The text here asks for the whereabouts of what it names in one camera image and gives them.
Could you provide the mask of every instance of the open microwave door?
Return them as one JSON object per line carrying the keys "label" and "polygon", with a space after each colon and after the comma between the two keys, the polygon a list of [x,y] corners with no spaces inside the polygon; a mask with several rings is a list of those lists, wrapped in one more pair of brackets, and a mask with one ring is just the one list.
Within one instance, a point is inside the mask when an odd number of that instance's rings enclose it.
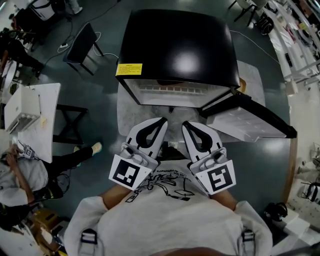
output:
{"label": "open microwave door", "polygon": [[199,109],[207,126],[244,142],[259,138],[296,138],[297,131],[272,111],[243,93],[229,95]]}

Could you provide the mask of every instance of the black pants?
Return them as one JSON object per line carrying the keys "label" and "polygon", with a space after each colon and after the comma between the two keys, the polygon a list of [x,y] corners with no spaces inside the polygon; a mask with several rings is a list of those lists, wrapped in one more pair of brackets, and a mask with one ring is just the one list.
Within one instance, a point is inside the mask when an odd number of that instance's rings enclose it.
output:
{"label": "black pants", "polygon": [[93,150],[91,147],[84,147],[74,153],[63,156],[53,156],[52,163],[43,161],[48,172],[48,179],[52,181],[62,172],[76,167],[78,164],[92,157]]}
{"label": "black pants", "polygon": [[9,57],[17,63],[21,63],[23,66],[32,67],[37,71],[41,70],[44,66],[35,58],[29,56],[22,43],[18,40],[10,40],[6,49],[9,53]]}

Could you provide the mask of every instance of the gray sweatshirt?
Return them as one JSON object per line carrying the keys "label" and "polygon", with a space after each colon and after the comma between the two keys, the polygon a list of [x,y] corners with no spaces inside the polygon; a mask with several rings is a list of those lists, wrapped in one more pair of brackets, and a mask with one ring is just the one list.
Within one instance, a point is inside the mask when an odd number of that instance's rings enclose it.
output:
{"label": "gray sweatshirt", "polygon": [[272,235],[245,201],[235,211],[209,199],[187,168],[189,160],[164,161],[117,206],[101,197],[83,199],[66,230],[65,248],[78,256],[82,231],[97,231],[95,256],[165,255],[164,251],[207,247],[247,255],[242,233],[254,233],[254,255],[269,256]]}
{"label": "gray sweatshirt", "polygon": [[[17,165],[32,191],[44,188],[48,183],[48,172],[41,160],[20,157]],[[0,203],[8,207],[28,204],[27,193],[22,188],[10,167],[0,161]]]}

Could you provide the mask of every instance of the chair leg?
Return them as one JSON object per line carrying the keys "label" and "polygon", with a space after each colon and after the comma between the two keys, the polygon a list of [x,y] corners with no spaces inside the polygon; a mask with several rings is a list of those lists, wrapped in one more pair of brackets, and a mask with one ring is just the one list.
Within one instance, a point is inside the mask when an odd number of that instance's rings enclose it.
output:
{"label": "chair leg", "polygon": [[88,73],[90,73],[91,76],[94,75],[94,73],[92,73],[85,65],[83,65],[82,63],[81,63],[80,65],[81,65],[81,67],[83,67]]}
{"label": "chair leg", "polygon": [[72,65],[72,64],[69,63],[69,62],[67,62],[67,64],[68,64],[71,68],[73,68],[75,71],[79,72],[78,69],[76,69],[74,65]]}
{"label": "chair leg", "polygon": [[241,12],[241,14],[240,14],[237,18],[235,18],[234,22],[236,22],[237,20],[239,20],[247,11],[250,10],[250,8],[251,8],[252,6],[254,6],[254,5],[253,5],[253,4],[250,5],[249,8],[247,8],[247,9],[245,9],[243,12]]}
{"label": "chair leg", "polygon": [[99,48],[99,46],[97,45],[97,43],[94,42],[93,44],[94,44],[94,46],[97,48],[97,50],[99,51],[99,53],[101,54],[101,56],[103,57],[104,54],[103,54],[103,52],[100,50],[100,48]]}
{"label": "chair leg", "polygon": [[234,4],[235,4],[236,2],[237,2],[237,1],[234,1],[234,2],[229,6],[228,9],[231,9],[231,7],[234,6]]}
{"label": "chair leg", "polygon": [[250,17],[249,22],[248,22],[248,25],[246,25],[247,27],[249,27],[249,25],[250,25],[250,23],[251,23],[254,15],[255,15],[257,9],[258,9],[258,7],[257,7],[257,6],[254,6],[253,12],[251,13],[251,17]]}

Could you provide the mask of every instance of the graphic print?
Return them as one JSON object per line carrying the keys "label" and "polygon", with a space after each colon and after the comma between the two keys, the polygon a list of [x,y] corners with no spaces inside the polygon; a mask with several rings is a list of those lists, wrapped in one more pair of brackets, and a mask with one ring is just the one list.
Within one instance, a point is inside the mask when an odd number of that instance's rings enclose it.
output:
{"label": "graphic print", "polygon": [[135,183],[139,170],[140,168],[138,166],[127,161],[120,160],[119,165],[114,172],[113,179],[132,187]]}
{"label": "graphic print", "polygon": [[186,180],[191,182],[185,174],[177,172],[176,170],[157,170],[154,175],[149,176],[144,183],[133,192],[133,195],[130,196],[126,202],[131,203],[142,191],[145,189],[151,191],[155,186],[162,188],[167,197],[189,201],[190,196],[194,196],[195,194],[186,190]]}
{"label": "graphic print", "polygon": [[208,176],[213,191],[223,189],[232,184],[232,179],[227,165],[208,171]]}

